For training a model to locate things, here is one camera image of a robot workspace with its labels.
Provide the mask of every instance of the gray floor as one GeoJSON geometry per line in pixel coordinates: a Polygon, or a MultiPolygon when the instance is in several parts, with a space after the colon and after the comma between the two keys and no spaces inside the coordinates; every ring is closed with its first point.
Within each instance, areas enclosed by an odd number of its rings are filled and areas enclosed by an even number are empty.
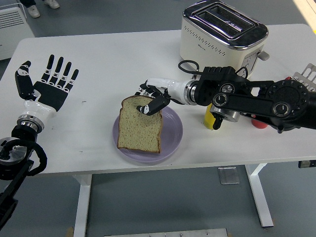
{"type": "MultiPolygon", "coordinates": [[[[183,9],[194,2],[59,0],[61,8],[52,10],[38,0],[41,17],[28,22],[36,37],[178,30],[183,9]]],[[[225,2],[267,25],[305,23],[291,0],[225,2]]],[[[0,61],[0,78],[8,63],[0,61]]],[[[316,236],[315,169],[288,162],[261,171],[272,228],[261,227],[245,168],[237,169],[240,184],[225,186],[216,167],[94,175],[86,236],[216,228],[227,228],[233,237],[316,236]]],[[[7,183],[1,181],[0,188],[7,183]]],[[[0,237],[66,236],[75,224],[78,194],[72,177],[27,178],[0,237]]]]}

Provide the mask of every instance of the toaster lever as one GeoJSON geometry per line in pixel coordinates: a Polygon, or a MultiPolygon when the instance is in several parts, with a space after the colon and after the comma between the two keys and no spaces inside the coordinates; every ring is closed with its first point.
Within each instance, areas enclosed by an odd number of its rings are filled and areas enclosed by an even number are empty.
{"type": "Polygon", "coordinates": [[[258,54],[258,58],[260,58],[262,61],[266,61],[270,58],[270,55],[268,53],[266,53],[265,51],[261,51],[258,54]]]}

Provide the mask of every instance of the toaster slot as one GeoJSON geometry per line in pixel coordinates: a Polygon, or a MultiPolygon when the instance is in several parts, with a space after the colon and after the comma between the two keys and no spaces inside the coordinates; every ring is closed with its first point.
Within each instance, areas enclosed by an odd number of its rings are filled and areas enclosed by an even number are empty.
{"type": "Polygon", "coordinates": [[[250,20],[221,4],[214,4],[198,12],[196,17],[229,38],[234,38],[255,26],[250,20]]]}

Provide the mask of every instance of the white bread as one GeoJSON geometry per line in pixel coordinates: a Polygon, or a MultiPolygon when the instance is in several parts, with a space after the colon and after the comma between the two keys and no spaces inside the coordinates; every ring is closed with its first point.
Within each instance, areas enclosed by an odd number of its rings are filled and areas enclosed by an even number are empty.
{"type": "Polygon", "coordinates": [[[118,123],[119,149],[160,153],[161,111],[148,116],[136,109],[137,106],[145,106],[151,101],[151,97],[143,95],[130,96],[122,101],[118,123]]]}

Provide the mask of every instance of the person's shoe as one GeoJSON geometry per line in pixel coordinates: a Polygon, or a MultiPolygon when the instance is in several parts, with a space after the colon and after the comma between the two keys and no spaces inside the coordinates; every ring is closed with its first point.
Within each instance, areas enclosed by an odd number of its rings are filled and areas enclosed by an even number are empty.
{"type": "Polygon", "coordinates": [[[49,5],[50,8],[57,9],[60,7],[56,0],[45,0],[44,4],[49,5]]]}
{"type": "Polygon", "coordinates": [[[40,17],[40,12],[39,12],[38,8],[37,8],[35,5],[28,7],[27,10],[28,10],[29,14],[30,14],[33,18],[38,18],[38,17],[40,17]]]}

